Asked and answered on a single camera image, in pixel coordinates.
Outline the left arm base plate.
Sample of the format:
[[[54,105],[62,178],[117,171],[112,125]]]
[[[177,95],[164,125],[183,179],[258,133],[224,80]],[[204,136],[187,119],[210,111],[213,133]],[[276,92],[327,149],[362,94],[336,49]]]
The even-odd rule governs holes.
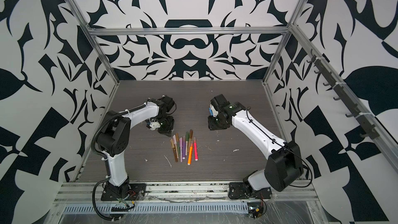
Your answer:
[[[125,183],[117,187],[111,183],[106,183],[101,201],[116,201],[117,199],[124,199],[126,201],[138,200],[145,196],[146,186],[146,184]]]

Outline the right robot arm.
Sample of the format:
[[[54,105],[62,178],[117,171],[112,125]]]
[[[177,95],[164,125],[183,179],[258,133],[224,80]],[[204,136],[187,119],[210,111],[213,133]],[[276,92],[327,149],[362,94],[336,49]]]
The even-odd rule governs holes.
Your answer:
[[[273,134],[239,102],[230,103],[222,94],[211,99],[208,127],[212,131],[229,127],[240,130],[265,156],[265,168],[246,179],[251,190],[273,188],[281,192],[304,173],[299,146]]]

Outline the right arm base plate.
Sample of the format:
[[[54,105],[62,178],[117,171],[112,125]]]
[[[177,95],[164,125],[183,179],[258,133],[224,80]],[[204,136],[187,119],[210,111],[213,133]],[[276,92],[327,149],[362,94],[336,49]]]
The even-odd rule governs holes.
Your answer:
[[[256,191],[248,183],[229,183],[228,197],[232,200],[270,199],[271,195],[271,188]]]

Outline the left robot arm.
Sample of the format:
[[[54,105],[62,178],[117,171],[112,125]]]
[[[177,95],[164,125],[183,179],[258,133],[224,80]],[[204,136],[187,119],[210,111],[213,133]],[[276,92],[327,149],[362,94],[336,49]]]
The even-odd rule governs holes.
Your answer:
[[[170,137],[175,123],[172,114],[176,110],[177,104],[173,98],[164,95],[159,99],[149,98],[132,109],[106,113],[94,134],[90,148],[105,161],[109,184],[121,187],[129,182],[124,151],[129,145],[131,129],[144,122],[149,130]]]

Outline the pink highlighter pen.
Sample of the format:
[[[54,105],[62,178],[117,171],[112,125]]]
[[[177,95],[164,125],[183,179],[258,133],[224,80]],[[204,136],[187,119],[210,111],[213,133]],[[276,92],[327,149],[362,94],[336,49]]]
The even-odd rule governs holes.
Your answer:
[[[198,146],[197,146],[197,138],[193,137],[193,150],[194,150],[194,159],[195,161],[199,160],[198,157]]]

